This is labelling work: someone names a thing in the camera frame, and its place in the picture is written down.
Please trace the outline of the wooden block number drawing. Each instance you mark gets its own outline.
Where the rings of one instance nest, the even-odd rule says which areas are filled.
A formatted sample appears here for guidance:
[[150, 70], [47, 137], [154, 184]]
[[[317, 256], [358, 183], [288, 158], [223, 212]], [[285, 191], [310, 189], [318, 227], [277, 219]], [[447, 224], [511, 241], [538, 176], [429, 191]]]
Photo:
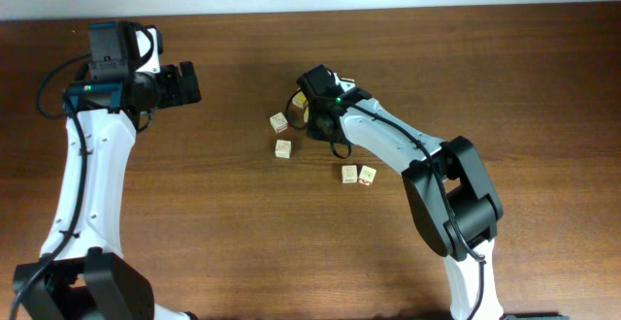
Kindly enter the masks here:
[[358, 169], [356, 165], [342, 166], [342, 182], [356, 183], [358, 181]]

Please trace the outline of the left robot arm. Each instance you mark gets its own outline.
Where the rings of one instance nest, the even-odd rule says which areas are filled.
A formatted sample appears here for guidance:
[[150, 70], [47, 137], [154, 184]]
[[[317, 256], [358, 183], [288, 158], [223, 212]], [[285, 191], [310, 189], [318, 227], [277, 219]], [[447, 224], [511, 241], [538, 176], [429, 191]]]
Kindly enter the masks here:
[[124, 177], [139, 134], [158, 110], [198, 103], [190, 61], [163, 65], [161, 32], [133, 21], [93, 23], [90, 50], [62, 91], [67, 158], [57, 209], [35, 263], [16, 266], [10, 318], [192, 319], [154, 299], [123, 259]]

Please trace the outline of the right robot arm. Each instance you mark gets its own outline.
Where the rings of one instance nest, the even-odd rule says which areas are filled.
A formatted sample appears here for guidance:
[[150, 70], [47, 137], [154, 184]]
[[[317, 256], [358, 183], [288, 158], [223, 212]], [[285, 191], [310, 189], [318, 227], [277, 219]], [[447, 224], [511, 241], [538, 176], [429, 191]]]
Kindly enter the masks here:
[[504, 208], [473, 143], [416, 130], [324, 65], [297, 85], [309, 102], [310, 138], [363, 147], [402, 177], [415, 228], [445, 266], [451, 317], [506, 319], [493, 271]]

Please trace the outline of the wooden block red letter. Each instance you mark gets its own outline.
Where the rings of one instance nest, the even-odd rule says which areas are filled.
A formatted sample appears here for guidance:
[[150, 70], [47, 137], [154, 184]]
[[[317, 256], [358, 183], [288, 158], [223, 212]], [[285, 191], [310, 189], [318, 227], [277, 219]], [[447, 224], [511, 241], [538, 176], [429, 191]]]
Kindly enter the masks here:
[[358, 182], [366, 186], [372, 186], [376, 177], [376, 169], [363, 165], [358, 176]]

